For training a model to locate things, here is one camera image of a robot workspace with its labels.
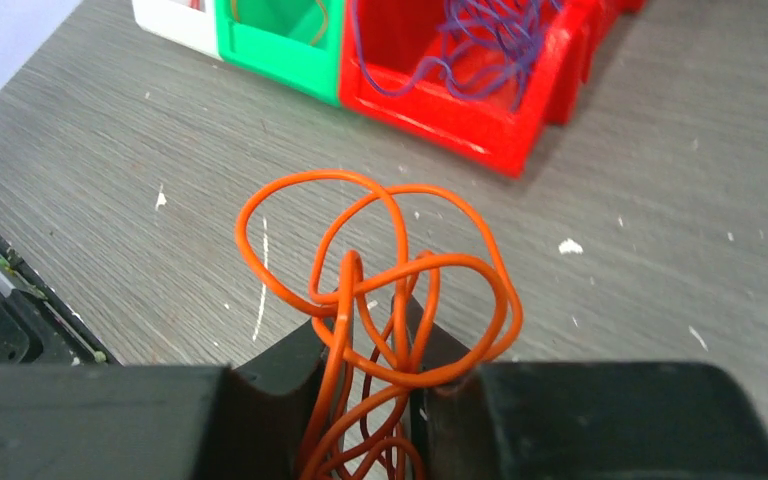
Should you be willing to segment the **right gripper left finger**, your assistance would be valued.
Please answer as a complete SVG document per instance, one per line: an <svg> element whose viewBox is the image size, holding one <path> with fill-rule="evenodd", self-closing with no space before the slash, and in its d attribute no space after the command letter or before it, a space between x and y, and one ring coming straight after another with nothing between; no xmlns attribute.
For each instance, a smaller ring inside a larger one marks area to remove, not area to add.
<svg viewBox="0 0 768 480"><path fill-rule="evenodd" d="M0 365L0 479L289 479L324 353L303 324L236 369Z"/></svg>

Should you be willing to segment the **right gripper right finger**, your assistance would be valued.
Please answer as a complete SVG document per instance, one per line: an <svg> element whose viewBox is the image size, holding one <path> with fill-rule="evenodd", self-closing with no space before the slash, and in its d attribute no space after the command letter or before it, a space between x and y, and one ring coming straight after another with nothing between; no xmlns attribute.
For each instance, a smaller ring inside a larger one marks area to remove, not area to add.
<svg viewBox="0 0 768 480"><path fill-rule="evenodd" d="M413 479L768 479L741 385L694 361L500 361L412 392Z"/></svg>

